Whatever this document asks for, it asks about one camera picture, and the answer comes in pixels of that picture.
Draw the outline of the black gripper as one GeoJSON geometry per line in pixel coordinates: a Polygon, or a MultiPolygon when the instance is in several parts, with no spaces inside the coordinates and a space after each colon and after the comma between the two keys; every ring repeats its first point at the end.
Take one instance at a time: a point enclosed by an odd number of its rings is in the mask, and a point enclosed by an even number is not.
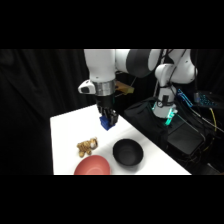
{"type": "MultiPolygon", "coordinates": [[[[114,95],[97,96],[96,104],[101,116],[106,116],[105,109],[112,109],[114,107],[115,97],[114,95]]],[[[109,123],[110,126],[114,126],[117,123],[118,114],[114,110],[109,111],[109,123]]]]}

